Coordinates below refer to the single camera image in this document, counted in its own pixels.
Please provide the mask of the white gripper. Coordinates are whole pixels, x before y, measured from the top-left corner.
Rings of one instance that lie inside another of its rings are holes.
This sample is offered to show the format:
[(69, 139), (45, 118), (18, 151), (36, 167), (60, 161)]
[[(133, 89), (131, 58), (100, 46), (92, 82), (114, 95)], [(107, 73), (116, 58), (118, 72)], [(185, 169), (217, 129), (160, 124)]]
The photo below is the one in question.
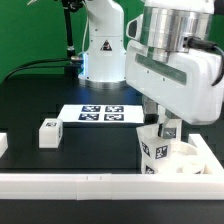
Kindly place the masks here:
[(165, 108), (159, 111), (158, 135), (163, 139), (180, 140), (182, 120), (208, 125), (219, 118), (224, 81), (213, 83), (220, 71), (217, 54), (190, 49), (188, 53), (171, 53), (164, 64), (154, 61), (149, 49), (137, 41), (131, 40), (127, 46), (126, 82), (145, 95), (145, 124), (158, 121), (157, 103)]

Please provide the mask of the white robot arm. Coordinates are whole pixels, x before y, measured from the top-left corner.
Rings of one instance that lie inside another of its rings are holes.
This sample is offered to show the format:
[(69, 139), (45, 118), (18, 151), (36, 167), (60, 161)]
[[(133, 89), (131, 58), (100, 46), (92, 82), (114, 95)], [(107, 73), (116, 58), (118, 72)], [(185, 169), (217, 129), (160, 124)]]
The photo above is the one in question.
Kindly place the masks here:
[(113, 0), (86, 0), (89, 48), (80, 78), (94, 87), (123, 82), (143, 94), (145, 119), (166, 116), (214, 123), (224, 97), (224, 60), (209, 42), (215, 0), (141, 0), (143, 13), (125, 24)]

